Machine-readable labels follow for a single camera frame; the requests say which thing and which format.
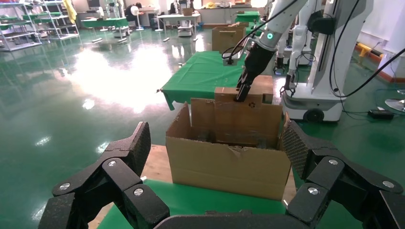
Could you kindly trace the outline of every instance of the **cardboard box on table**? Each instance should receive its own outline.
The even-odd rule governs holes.
[[[179,111],[166,132],[173,182],[281,200],[290,170],[276,149],[282,106],[263,104],[260,90],[236,103],[236,93],[217,88],[215,100],[191,99],[191,122],[187,103]]]
[[[212,50],[224,52],[230,47],[234,47],[245,36],[246,28],[242,26],[218,26],[213,28]]]

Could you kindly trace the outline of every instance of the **yellow cloth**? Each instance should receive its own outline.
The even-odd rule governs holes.
[[[208,8],[208,9],[216,8],[215,3],[208,2],[207,5],[206,5],[206,8]]]
[[[64,7],[67,10],[67,14],[69,15],[70,22],[72,24],[74,24],[75,20],[76,20],[77,13],[76,13],[75,9],[72,6],[72,0],[63,0],[63,2],[64,2]]]

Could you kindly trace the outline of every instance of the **green tablecloth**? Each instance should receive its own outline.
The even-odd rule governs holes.
[[[255,20],[259,21],[259,19],[259,11],[245,11],[244,13],[236,15],[235,22],[255,22]]]
[[[172,103],[190,102],[191,98],[213,99],[216,87],[235,87],[242,73],[237,66],[223,66],[218,51],[196,52],[162,87],[171,110]]]
[[[284,206],[279,201],[247,197],[232,193],[208,190],[197,187],[176,185],[154,180],[145,184],[170,208],[170,215],[204,214],[207,210],[218,212],[239,212],[252,210],[255,214],[283,214]],[[131,229],[127,220],[116,206],[110,210],[98,229]]]
[[[107,18],[105,20],[88,19],[83,20],[82,23],[83,26],[87,28],[103,27],[103,26],[115,26],[115,27],[128,26],[128,21],[126,18]]]
[[[253,29],[253,27],[255,26],[255,23],[254,22],[249,22],[249,26],[248,27],[246,27],[246,34],[248,34],[248,33],[250,33]],[[258,30],[258,31],[256,31],[256,36],[260,36],[262,34],[262,32],[260,31],[260,30]]]

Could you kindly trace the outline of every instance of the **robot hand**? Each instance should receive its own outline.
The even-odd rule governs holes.
[[[284,58],[282,57],[277,57],[276,58],[276,64],[273,68],[273,72],[274,74],[276,74],[278,69],[282,69],[283,73],[286,71],[286,67],[284,66]]]
[[[283,95],[283,92],[289,90],[291,92],[291,97],[294,95],[295,93],[295,84],[294,84],[294,79],[295,79],[295,75],[289,75],[287,74],[286,77],[286,83],[284,84],[284,86],[282,86],[280,88],[280,97]]]

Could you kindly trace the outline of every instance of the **green floor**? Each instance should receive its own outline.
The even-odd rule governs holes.
[[[211,49],[210,31],[200,32],[196,43],[175,33],[170,31],[167,43],[161,42],[163,33],[146,30],[132,34],[128,44],[117,44],[110,35],[107,42],[92,44],[94,34],[82,31],[81,39],[0,53],[1,228],[36,228],[54,184],[93,163],[108,142],[129,136],[139,121],[149,122],[153,144],[165,144],[176,111],[156,90],[179,63]],[[352,59],[345,92],[373,73],[375,65],[365,65]],[[303,79],[308,69],[300,74]],[[277,88],[283,84],[283,77],[275,77]],[[367,111],[375,107],[376,89],[393,87],[374,80],[348,99],[346,109]],[[376,102],[385,107],[391,97],[400,96],[378,91]],[[404,118],[370,122],[353,117],[361,120],[343,114],[338,124],[300,125],[334,142],[349,159],[405,185]],[[340,225],[350,218],[341,212],[331,204],[321,224],[351,228]]]

